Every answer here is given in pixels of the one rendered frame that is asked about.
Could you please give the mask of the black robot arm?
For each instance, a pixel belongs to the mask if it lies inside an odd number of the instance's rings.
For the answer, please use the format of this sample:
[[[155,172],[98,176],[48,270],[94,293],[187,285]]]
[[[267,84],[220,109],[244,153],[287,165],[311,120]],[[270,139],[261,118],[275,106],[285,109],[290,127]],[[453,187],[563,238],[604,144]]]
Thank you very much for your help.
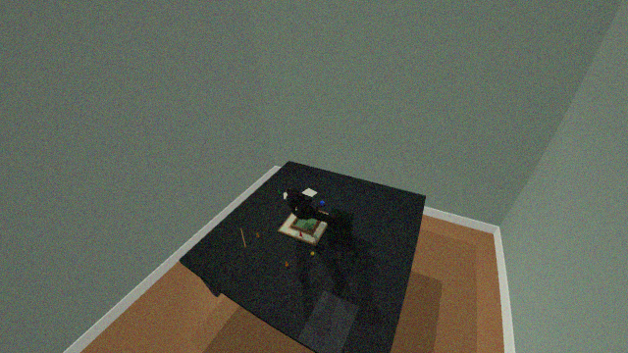
[[[329,215],[314,210],[309,204],[312,202],[312,197],[299,193],[297,189],[289,187],[286,190],[288,206],[291,212],[300,220],[308,221],[314,219],[323,223],[326,223],[330,228],[341,231],[342,228],[348,228],[349,219],[344,218],[339,214],[329,213]],[[307,201],[305,201],[307,199]],[[295,204],[299,204],[297,211],[295,210]]]

